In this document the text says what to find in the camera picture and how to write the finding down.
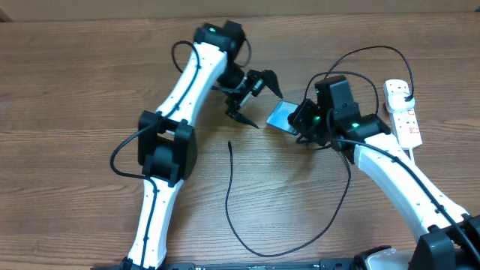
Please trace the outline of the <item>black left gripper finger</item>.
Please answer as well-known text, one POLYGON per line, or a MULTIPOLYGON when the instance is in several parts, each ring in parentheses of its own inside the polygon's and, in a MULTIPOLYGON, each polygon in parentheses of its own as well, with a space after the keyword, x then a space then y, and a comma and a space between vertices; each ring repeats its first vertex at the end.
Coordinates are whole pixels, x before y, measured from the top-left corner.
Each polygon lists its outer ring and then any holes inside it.
POLYGON ((271 91, 278 96, 280 99, 283 99, 284 96, 281 93, 278 76, 273 70, 264 70, 262 73, 262 80, 271 91))
POLYGON ((241 114, 239 111, 227 110, 226 115, 238 123, 250 125, 256 129, 259 129, 258 125, 254 121, 250 120, 247 116, 241 114))

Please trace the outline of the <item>blue screen smartphone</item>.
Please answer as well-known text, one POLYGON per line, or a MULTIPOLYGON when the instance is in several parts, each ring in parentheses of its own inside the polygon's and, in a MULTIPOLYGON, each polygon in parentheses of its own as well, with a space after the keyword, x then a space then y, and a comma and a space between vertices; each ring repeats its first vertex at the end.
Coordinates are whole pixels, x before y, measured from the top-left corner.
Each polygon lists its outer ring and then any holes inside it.
POLYGON ((266 124, 277 128, 278 130, 287 132, 294 136, 299 133, 288 122, 288 117, 292 114, 299 105, 296 103, 290 103, 288 101, 281 100, 274 108, 270 116, 266 120, 266 124))

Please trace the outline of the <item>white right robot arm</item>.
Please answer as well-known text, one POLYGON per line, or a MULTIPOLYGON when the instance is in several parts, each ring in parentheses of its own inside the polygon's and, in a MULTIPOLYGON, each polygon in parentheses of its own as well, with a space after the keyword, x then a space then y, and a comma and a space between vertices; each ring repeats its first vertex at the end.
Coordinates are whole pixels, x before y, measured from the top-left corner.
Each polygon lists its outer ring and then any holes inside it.
POLYGON ((310 143, 330 144, 379 186, 415 239, 408 269, 478 269, 479 217, 449 199, 413 163, 389 126, 362 115, 345 76, 315 84, 288 122, 310 143))

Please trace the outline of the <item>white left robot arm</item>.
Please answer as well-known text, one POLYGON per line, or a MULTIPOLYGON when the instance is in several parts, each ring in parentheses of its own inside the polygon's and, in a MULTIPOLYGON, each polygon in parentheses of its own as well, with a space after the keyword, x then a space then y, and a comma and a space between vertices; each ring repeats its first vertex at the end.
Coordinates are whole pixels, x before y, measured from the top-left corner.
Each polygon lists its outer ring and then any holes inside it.
POLYGON ((197 161, 196 120, 209 92, 226 96, 226 115, 235 122, 256 126, 240 113, 250 97, 269 88, 281 98, 273 70, 244 71, 236 58, 248 39, 240 24, 223 26, 205 23, 196 29, 192 49, 181 76, 166 100, 154 111, 145 111, 138 130, 121 143, 137 140, 136 175, 144 187, 135 241, 118 269, 160 269, 167 255, 167 233, 179 189, 193 172, 197 161))

